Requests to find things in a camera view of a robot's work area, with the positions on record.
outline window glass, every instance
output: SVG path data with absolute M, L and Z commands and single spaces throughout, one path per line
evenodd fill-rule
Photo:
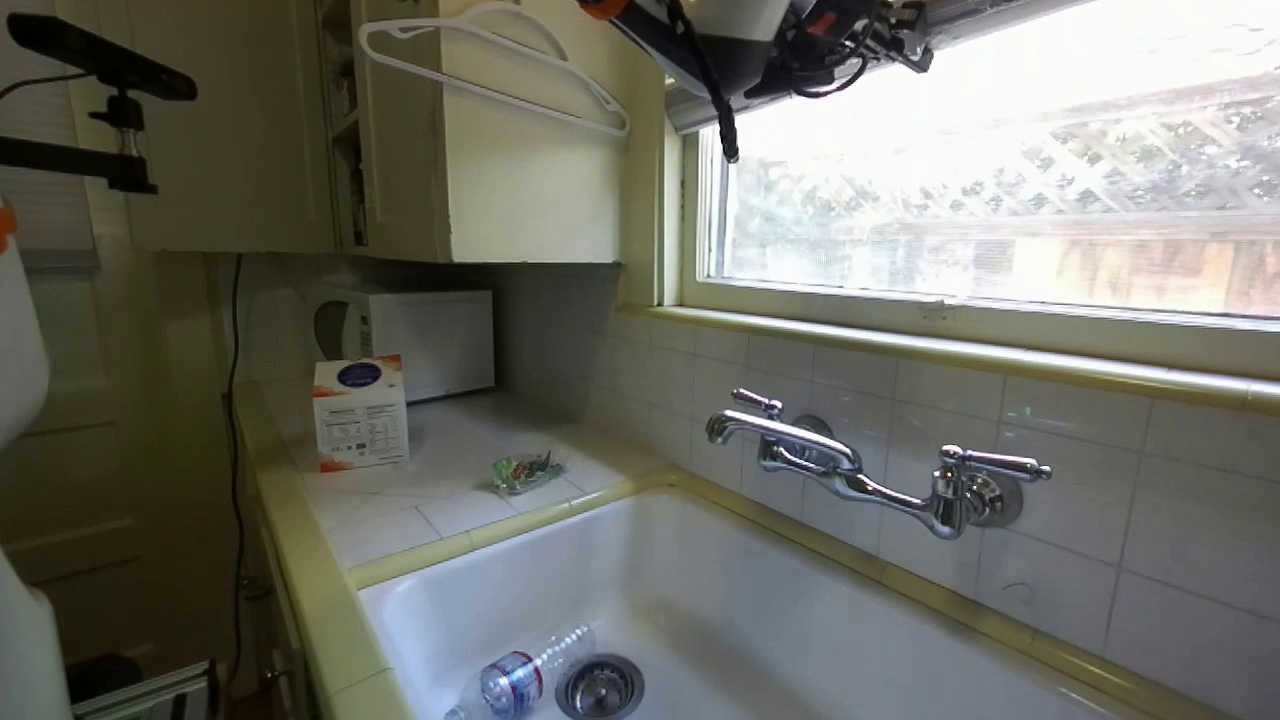
M 699 142 L 699 284 L 1280 321 L 1272 0 L 1092 0 Z

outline wire hanger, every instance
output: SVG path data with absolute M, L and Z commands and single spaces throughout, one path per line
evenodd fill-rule
M 485 30 L 479 18 L 518 18 L 528 30 L 536 30 L 552 49 L 532 49 L 532 43 L 520 43 L 512 36 L 501 36 L 501 33 Z M 435 68 L 423 68 L 423 63 L 414 63 L 414 62 L 402 62 L 402 55 L 388 55 L 388 53 L 373 49 L 373 36 L 414 40 L 414 36 L 430 36 L 430 33 L 469 33 L 469 36 L 487 40 L 487 43 L 496 43 L 505 53 L 518 53 L 518 55 L 523 55 L 532 63 L 565 73 L 568 82 L 578 82 L 598 101 L 598 107 L 610 119 L 574 116 L 565 107 L 552 107 L 552 104 L 541 104 L 541 101 L 528 101 L 528 98 L 512 98 L 512 93 L 501 93 L 501 89 L 487 89 L 487 83 L 477 83 L 477 82 L 465 82 L 465 77 L 448 77 L 448 73 L 435 73 Z M 455 18 L 435 18 L 435 22 L 430 22 L 430 18 L 367 22 L 367 24 L 360 24 L 360 49 L 363 49 L 367 62 L 388 63 L 397 73 L 423 77 L 432 83 L 462 89 L 462 93 L 474 93 L 474 98 L 485 98 L 485 101 L 496 101 L 496 104 L 512 104 L 512 107 L 523 107 L 523 112 L 536 112 L 536 116 L 585 129 L 585 133 L 600 133 L 600 136 L 623 142 L 630 129 L 633 129 L 630 112 L 587 73 L 574 68 L 559 36 L 543 22 L 536 22 L 532 13 L 518 9 L 518 6 L 474 6 L 474 9 L 465 9 Z

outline bottle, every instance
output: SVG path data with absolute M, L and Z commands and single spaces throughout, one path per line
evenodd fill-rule
M 592 630 L 552 636 L 547 650 L 508 653 L 479 670 L 479 697 L 469 691 L 446 720 L 523 720 L 558 691 L 565 673 L 598 653 Z

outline white sink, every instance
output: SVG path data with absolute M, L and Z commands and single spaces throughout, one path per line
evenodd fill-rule
M 1040 665 L 682 493 L 574 515 L 360 599 L 422 720 L 439 720 L 487 659 L 582 626 L 600 653 L 641 665 L 638 720 L 1112 717 Z

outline wall-mounted faucet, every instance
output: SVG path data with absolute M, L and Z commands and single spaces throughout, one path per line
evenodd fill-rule
M 968 523 L 1003 530 L 1025 512 L 1025 486 L 1049 480 L 1054 468 L 1036 458 L 977 451 L 962 445 L 940 447 L 927 498 L 907 498 L 876 486 L 865 458 L 831 435 L 821 417 L 785 419 L 785 400 L 738 390 L 742 407 L 707 417 L 707 441 L 726 445 L 731 433 L 758 433 L 758 460 L 769 474 L 821 477 L 830 493 L 857 504 L 885 504 L 917 515 L 933 538 L 955 539 Z

